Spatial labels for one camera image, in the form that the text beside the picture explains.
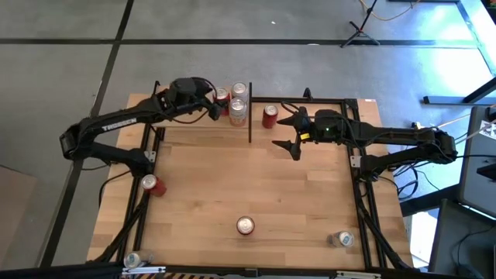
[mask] wooden table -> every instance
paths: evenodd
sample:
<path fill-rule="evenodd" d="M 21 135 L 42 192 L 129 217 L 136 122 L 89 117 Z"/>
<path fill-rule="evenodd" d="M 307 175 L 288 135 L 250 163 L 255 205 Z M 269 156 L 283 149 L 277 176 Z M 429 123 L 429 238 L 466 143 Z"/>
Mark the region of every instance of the wooden table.
<path fill-rule="evenodd" d="M 128 107 L 149 95 L 132 94 Z M 375 126 L 381 121 L 374 100 L 359 100 L 360 118 Z M 307 143 L 300 161 L 271 140 L 294 140 L 290 126 L 265 129 L 264 103 L 253 104 L 253 142 L 247 125 L 235 128 L 229 118 L 213 122 L 204 117 L 193 125 L 162 122 L 166 126 L 155 174 L 167 193 L 152 197 L 146 217 L 142 249 L 152 250 L 154 264 L 223 267 L 280 267 L 364 269 L 357 212 L 345 146 Z M 308 114 L 337 105 L 305 104 Z M 289 116 L 279 109 L 279 119 Z M 191 120 L 198 114 L 183 115 Z M 138 147 L 143 125 L 120 130 L 117 146 Z M 386 146 L 367 152 L 386 154 Z M 126 171 L 112 166 L 109 177 Z M 107 184 L 98 213 L 88 259 L 99 256 L 122 227 L 132 184 L 126 175 Z M 381 230 L 404 262 L 412 264 L 408 239 L 396 193 L 390 182 L 374 183 Z M 236 231 L 236 220 L 248 215 L 256 228 L 249 236 Z M 330 233 L 349 230 L 355 244 L 349 249 L 326 244 Z M 128 250 L 134 232 L 129 236 Z M 370 253 L 378 266 L 374 237 Z"/>

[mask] soda can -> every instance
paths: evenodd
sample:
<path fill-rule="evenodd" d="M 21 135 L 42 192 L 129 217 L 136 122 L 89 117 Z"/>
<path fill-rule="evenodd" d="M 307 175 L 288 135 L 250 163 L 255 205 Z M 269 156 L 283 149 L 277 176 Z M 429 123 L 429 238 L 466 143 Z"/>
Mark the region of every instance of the soda can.
<path fill-rule="evenodd" d="M 266 105 L 263 113 L 262 126 L 266 129 L 272 129 L 277 121 L 277 107 L 275 105 Z"/>
<path fill-rule="evenodd" d="M 327 236 L 327 242 L 334 247 L 351 247 L 355 236 L 351 232 L 341 231 Z"/>
<path fill-rule="evenodd" d="M 124 266 L 127 268 L 144 267 L 151 264 L 153 261 L 153 254 L 150 251 L 133 251 L 124 258 Z"/>
<path fill-rule="evenodd" d="M 247 236 L 255 229 L 255 222 L 250 217 L 243 216 L 236 222 L 236 228 L 238 229 L 238 233 Z"/>
<path fill-rule="evenodd" d="M 231 88 L 232 98 L 240 98 L 245 103 L 248 102 L 248 90 L 243 82 L 236 82 Z"/>
<path fill-rule="evenodd" d="M 167 191 L 165 184 L 153 174 L 147 174 L 141 179 L 141 187 L 145 191 L 149 191 L 151 195 L 161 197 Z"/>
<path fill-rule="evenodd" d="M 220 115 L 229 115 L 229 101 L 231 100 L 231 94 L 225 88 L 216 88 L 217 95 L 214 92 L 214 102 L 216 101 L 227 101 L 227 106 L 222 109 Z"/>
<path fill-rule="evenodd" d="M 235 127 L 246 123 L 246 103 L 240 98 L 234 98 L 229 105 L 229 120 Z"/>

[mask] concrete floor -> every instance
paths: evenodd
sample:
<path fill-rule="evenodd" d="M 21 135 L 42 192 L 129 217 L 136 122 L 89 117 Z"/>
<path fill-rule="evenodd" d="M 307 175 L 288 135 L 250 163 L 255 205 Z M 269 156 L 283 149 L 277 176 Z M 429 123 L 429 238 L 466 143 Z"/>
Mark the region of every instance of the concrete floor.
<path fill-rule="evenodd" d="M 488 34 L 496 33 L 496 27 L 482 5 L 478 0 L 463 4 L 481 42 L 493 46 Z M 125 6 L 126 0 L 3 1 L 0 38 L 112 39 Z M 379 0 L 376 13 L 388 17 L 407 7 Z M 136 0 L 124 37 L 345 39 L 353 32 L 348 21 L 362 18 L 360 3 L 349 0 Z M 472 40 L 457 7 L 447 3 L 418 4 L 395 21 L 371 19 L 367 32 L 382 40 Z M 39 179 L 2 268 L 36 265 L 70 166 L 58 136 L 88 115 L 109 51 L 110 46 L 0 45 L 0 164 Z M 167 83 L 193 75 L 214 84 L 252 81 L 259 96 L 300 96 L 310 87 L 317 97 L 375 98 L 383 124 L 400 127 L 412 121 L 438 125 L 467 114 L 469 108 L 427 107 L 420 99 L 463 96 L 491 78 L 475 48 L 121 46 L 102 112 L 123 108 L 129 93 L 149 93 L 155 80 Z M 467 123 L 446 130 L 460 136 Z M 115 139 L 111 133 L 99 140 Z M 463 152 L 463 144 L 458 147 Z M 460 164 L 431 164 L 423 170 L 438 187 L 447 187 L 458 181 Z M 54 264 L 84 262 L 98 214 L 98 188 L 106 175 L 107 170 L 82 174 Z M 410 180 L 406 174 L 398 183 Z M 432 190 L 423 181 L 416 195 Z"/>

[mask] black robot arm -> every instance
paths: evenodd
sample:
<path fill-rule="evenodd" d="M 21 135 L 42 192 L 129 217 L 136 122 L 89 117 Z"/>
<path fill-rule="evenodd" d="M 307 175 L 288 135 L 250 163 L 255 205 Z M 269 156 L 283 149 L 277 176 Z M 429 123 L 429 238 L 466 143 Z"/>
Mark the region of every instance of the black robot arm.
<path fill-rule="evenodd" d="M 96 143 L 99 134 L 137 123 L 157 123 L 173 120 L 183 114 L 206 109 L 212 120 L 220 116 L 223 103 L 212 103 L 205 95 L 215 87 L 201 77 L 178 78 L 169 88 L 142 100 L 138 105 L 97 117 L 87 117 L 72 125 L 60 136 L 64 157 L 80 160 L 88 157 L 104 162 L 126 164 L 133 176 L 143 176 L 151 172 L 150 158 L 136 148 L 124 150 Z"/>
<path fill-rule="evenodd" d="M 291 104 L 283 103 L 286 109 L 288 105 Z M 438 129 L 374 127 L 365 122 L 345 118 L 331 109 L 318 110 L 315 116 L 308 116 L 305 107 L 296 108 L 292 112 L 292 116 L 277 123 L 294 127 L 295 142 L 274 140 L 273 143 L 288 150 L 293 160 L 300 159 L 300 145 L 306 142 L 346 144 L 360 149 L 372 143 L 414 146 L 380 157 L 366 155 L 351 158 L 352 166 L 360 169 L 362 179 L 376 181 L 389 167 L 396 168 L 424 160 L 449 164 L 456 159 L 457 151 L 453 137 Z"/>

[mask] tripod stand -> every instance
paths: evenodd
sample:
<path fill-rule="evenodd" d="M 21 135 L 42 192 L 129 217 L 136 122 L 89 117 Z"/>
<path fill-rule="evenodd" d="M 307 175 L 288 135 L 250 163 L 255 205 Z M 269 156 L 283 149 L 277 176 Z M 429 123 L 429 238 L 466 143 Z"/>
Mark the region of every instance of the tripod stand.
<path fill-rule="evenodd" d="M 367 23 L 367 20 L 369 19 L 370 17 L 370 14 L 372 13 L 372 11 L 374 10 L 374 6 L 375 4 L 377 3 L 377 0 L 374 0 L 374 3 L 372 3 L 372 6 L 370 8 L 367 9 L 367 16 L 365 17 L 365 20 L 363 21 L 362 23 L 362 26 L 359 28 L 354 22 L 350 21 L 350 24 L 355 27 L 355 30 L 356 32 L 351 35 L 351 37 L 344 43 L 342 44 L 340 47 L 341 48 L 344 48 L 346 47 L 347 45 L 349 45 L 351 43 L 351 41 L 353 39 L 355 39 L 356 37 L 366 37 L 368 38 L 369 40 L 371 40 L 374 44 L 376 45 L 380 45 L 379 42 L 377 42 L 374 38 L 372 38 L 371 36 L 369 36 L 368 34 L 366 34 L 364 31 L 363 31 L 363 28 L 365 27 L 365 23 Z"/>

